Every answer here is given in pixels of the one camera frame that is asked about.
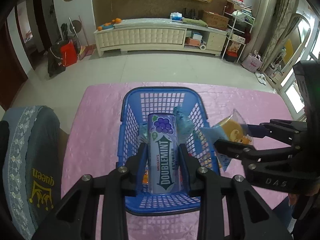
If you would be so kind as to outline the grey chair cover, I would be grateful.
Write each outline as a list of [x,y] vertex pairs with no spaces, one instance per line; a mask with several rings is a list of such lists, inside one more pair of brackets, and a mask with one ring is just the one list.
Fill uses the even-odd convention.
[[31,239],[61,199],[60,122],[47,106],[10,108],[2,119],[9,129],[4,200],[17,232]]

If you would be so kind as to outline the dark wooden door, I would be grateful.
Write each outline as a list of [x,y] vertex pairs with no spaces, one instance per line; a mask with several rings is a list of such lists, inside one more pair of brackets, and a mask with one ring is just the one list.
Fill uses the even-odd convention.
[[0,53],[0,101],[1,107],[6,111],[28,79],[12,45],[7,20],[1,26]]

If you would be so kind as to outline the teal wafer snack bag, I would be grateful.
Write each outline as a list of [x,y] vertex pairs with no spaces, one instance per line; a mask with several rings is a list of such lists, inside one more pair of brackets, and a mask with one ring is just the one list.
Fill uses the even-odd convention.
[[148,143],[148,124],[139,125],[138,142]]

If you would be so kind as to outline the pink bag on floor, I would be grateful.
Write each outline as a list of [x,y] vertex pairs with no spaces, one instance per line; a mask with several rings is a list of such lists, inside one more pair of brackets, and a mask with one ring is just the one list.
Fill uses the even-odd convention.
[[249,53],[241,65],[248,71],[255,73],[262,65],[262,59],[259,53],[255,50],[254,53]]

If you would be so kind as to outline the blue plastic basket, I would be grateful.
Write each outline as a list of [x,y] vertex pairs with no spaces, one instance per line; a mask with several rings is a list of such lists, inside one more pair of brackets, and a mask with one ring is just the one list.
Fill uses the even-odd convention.
[[[180,106],[191,118],[195,127],[185,145],[190,155],[197,158],[201,166],[220,173],[219,162],[210,144],[201,133],[201,127],[209,127],[207,113],[201,97],[194,90],[185,87],[138,87],[129,91],[123,100],[121,125],[118,140],[117,166],[125,165],[127,159],[138,152],[140,124],[148,124],[152,113],[173,114]],[[126,197],[127,211],[136,216],[164,216],[193,212],[200,208],[198,197],[189,197],[180,175],[180,190],[169,194],[152,194],[149,191],[148,163],[144,171],[144,181],[135,197]]]

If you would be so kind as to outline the purple Doublemint gum box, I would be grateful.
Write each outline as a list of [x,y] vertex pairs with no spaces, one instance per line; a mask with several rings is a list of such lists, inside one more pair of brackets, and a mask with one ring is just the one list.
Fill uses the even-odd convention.
[[148,181],[152,194],[180,190],[176,118],[173,114],[148,115]]

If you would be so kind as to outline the cardboard box on cabinet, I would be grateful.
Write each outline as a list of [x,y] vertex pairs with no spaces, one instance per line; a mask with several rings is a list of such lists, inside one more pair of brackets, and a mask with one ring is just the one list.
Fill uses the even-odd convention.
[[227,29],[229,23],[229,18],[208,11],[203,12],[202,20],[207,23],[208,27],[223,31]]

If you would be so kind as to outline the blue fox bread pack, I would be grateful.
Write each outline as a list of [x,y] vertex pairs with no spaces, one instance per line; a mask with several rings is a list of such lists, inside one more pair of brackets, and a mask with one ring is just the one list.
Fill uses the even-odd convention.
[[227,116],[212,127],[201,127],[205,139],[214,144],[218,139],[253,145],[251,132],[240,113],[234,108],[231,115]]
[[194,130],[194,123],[191,118],[182,111],[180,106],[173,109],[173,115],[176,117],[176,129],[178,144],[185,144]]

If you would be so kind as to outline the tissue box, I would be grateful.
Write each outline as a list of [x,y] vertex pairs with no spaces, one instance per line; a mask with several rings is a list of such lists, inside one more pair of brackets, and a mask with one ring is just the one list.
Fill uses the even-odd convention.
[[169,17],[172,21],[182,22],[183,15],[180,12],[172,12]]

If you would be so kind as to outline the red bag on floor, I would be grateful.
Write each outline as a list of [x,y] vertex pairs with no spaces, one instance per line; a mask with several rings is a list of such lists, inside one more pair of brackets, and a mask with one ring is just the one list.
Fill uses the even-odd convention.
[[64,67],[69,67],[75,64],[78,60],[74,44],[72,41],[69,41],[67,44],[63,45],[60,48],[60,53],[62,56],[62,65]]

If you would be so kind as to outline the cream TV cabinet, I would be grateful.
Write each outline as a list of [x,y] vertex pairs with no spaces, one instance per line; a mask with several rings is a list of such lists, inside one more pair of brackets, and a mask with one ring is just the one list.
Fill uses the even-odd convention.
[[220,56],[227,32],[211,27],[174,22],[168,18],[122,20],[94,32],[98,55],[139,50],[167,50]]

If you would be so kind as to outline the oranges on blue plate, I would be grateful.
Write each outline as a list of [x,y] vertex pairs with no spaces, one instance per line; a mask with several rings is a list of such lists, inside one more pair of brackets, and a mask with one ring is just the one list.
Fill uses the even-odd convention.
[[116,24],[120,24],[122,22],[121,18],[115,18],[111,22],[104,23],[97,27],[97,31],[102,31],[106,29],[112,29]]

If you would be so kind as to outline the black bag on floor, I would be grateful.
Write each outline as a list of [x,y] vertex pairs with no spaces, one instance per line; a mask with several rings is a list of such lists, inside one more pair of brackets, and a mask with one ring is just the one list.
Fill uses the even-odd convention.
[[60,51],[64,44],[65,43],[63,42],[57,42],[48,50],[48,74],[50,78],[57,76],[66,70],[62,64],[62,55]]

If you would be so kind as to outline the white metal shelf rack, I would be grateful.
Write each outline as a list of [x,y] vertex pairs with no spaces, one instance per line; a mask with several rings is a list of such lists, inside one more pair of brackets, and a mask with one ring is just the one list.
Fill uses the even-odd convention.
[[255,17],[252,14],[251,7],[242,8],[231,2],[227,2],[224,7],[223,16],[226,16],[229,22],[221,57],[226,61],[238,63],[246,45],[251,40]]

